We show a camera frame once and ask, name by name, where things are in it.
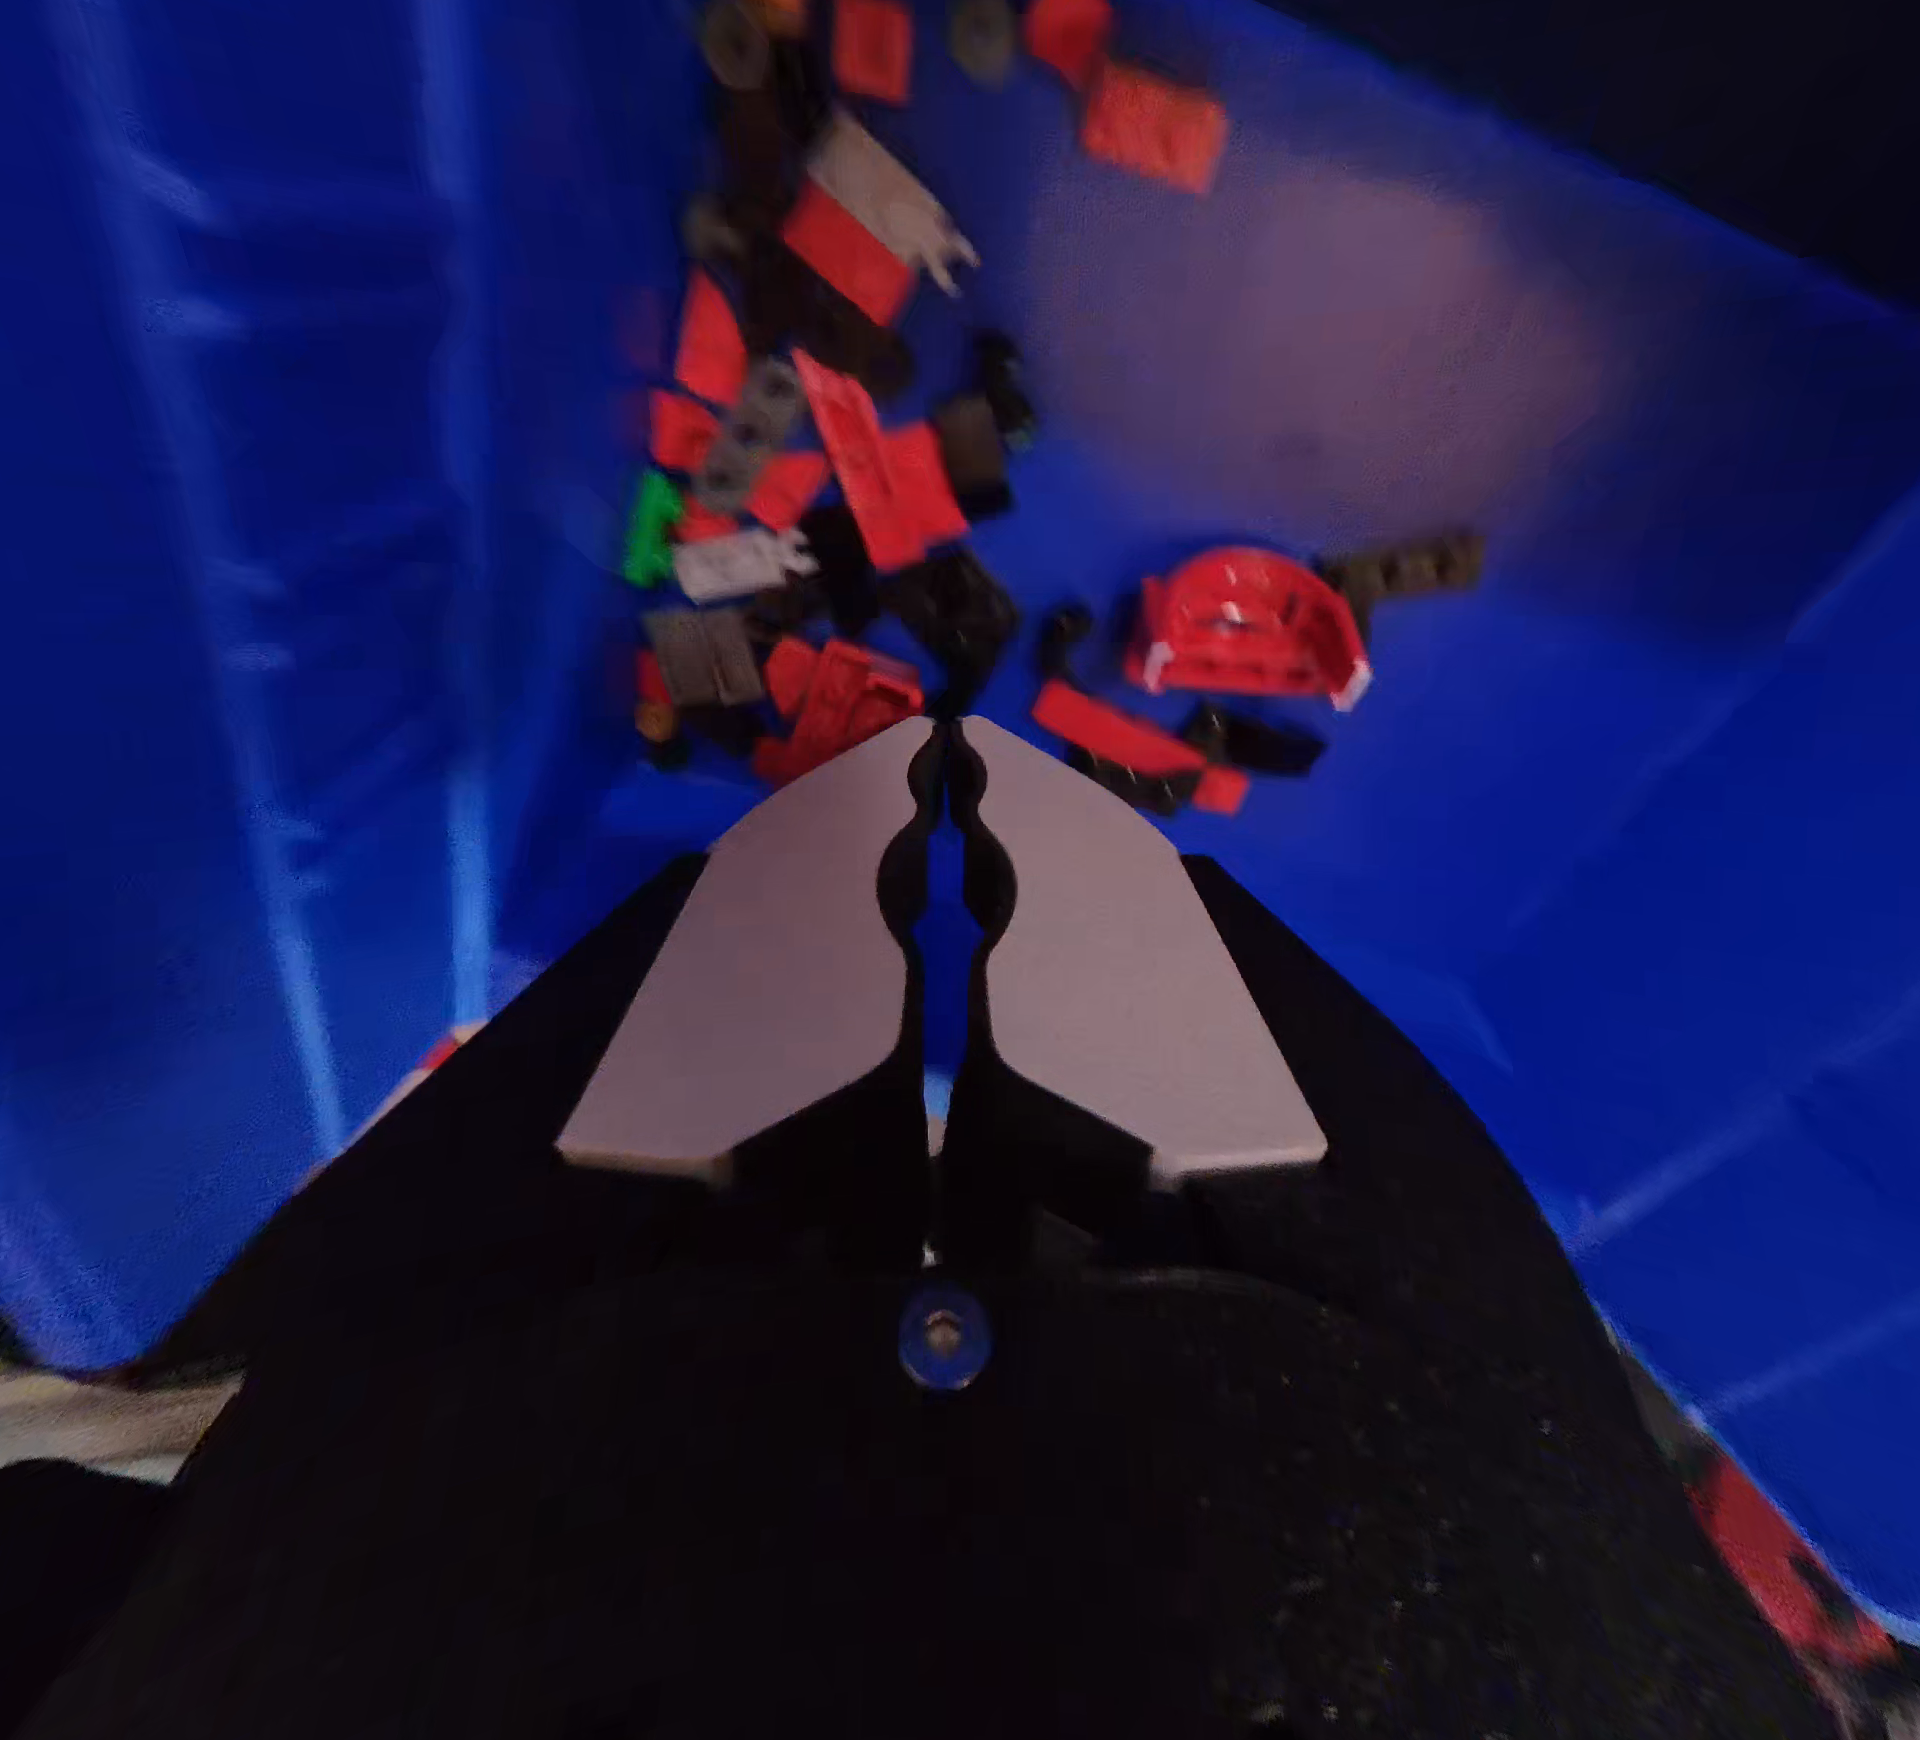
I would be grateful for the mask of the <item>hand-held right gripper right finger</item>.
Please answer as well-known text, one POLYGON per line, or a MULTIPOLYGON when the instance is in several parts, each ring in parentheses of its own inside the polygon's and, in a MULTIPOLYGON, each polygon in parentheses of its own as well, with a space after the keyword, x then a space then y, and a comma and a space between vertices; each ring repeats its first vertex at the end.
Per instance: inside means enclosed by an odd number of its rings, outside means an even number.
POLYGON ((1157 1180, 1315 1168, 1331 1139, 1177 847, 985 719, 953 726, 947 775, 996 1065, 1139 1142, 1157 1180))

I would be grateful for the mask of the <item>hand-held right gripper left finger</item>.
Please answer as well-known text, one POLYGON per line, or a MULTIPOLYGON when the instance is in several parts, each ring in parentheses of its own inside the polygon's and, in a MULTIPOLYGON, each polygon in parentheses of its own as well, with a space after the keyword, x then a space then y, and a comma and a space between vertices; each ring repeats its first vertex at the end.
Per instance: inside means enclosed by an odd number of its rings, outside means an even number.
POLYGON ((897 1046, 909 961, 882 863, 919 822, 906 720, 765 798, 708 853, 556 1149, 573 1168, 715 1180, 759 1134, 897 1046))

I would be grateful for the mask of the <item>blue plastic bin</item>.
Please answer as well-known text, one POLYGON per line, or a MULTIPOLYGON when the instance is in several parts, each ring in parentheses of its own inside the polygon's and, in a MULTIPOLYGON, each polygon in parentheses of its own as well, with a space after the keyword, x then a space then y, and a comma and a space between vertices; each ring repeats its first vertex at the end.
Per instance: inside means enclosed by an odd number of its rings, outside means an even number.
MULTIPOLYGON (((1917 0, 909 0, 1036 617, 1469 529, 1184 836, 1411 1031, 1917 1631, 1917 0)), ((175 1326, 729 772, 615 550, 704 0, 4 0, 4 1331, 175 1326)))

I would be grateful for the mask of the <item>pile of toy bricks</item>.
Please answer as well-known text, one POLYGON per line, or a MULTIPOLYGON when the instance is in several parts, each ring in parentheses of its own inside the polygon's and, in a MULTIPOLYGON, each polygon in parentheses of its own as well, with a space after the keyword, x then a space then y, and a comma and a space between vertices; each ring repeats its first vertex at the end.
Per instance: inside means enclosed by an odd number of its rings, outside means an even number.
MULTIPOLYGON (((1013 512, 1012 463, 1041 428, 996 327, 972 334, 964 385, 927 416, 885 418, 919 387, 900 334, 914 293, 960 296, 978 269, 868 122, 913 101, 909 4, 705 0, 696 32, 724 175, 683 210, 670 375, 639 408, 642 473, 673 473, 687 512, 673 583, 645 593, 633 720, 656 772, 711 745, 782 789, 982 699, 1023 614, 972 536, 1013 512)), ((1440 532, 1303 566, 1351 603, 1372 655, 1379 608, 1472 593, 1486 542, 1440 532)), ((1032 720, 1147 816, 1235 816, 1255 776, 1311 776, 1324 757, 1318 734, 1246 710, 1324 699, 1167 692, 1194 707, 1163 730, 1075 676, 1094 608, 1060 603, 1036 628, 1032 720)))

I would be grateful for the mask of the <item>red arched toy piece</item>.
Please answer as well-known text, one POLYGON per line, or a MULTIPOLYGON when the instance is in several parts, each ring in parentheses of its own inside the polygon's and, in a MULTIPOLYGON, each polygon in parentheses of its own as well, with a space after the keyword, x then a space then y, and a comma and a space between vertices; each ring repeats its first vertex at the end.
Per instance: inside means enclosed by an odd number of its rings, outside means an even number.
POLYGON ((1139 590, 1123 679, 1147 692, 1324 699, 1372 686, 1356 611, 1303 563, 1248 546, 1194 553, 1139 590))

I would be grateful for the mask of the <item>green toy brick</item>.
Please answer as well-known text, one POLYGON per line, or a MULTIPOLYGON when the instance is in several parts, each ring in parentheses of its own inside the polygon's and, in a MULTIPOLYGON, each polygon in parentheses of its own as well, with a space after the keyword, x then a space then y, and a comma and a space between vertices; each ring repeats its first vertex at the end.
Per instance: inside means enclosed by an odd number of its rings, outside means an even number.
POLYGON ((639 477, 622 536, 622 577, 649 593, 674 577, 674 546, 687 501, 673 473, 649 466, 639 477))

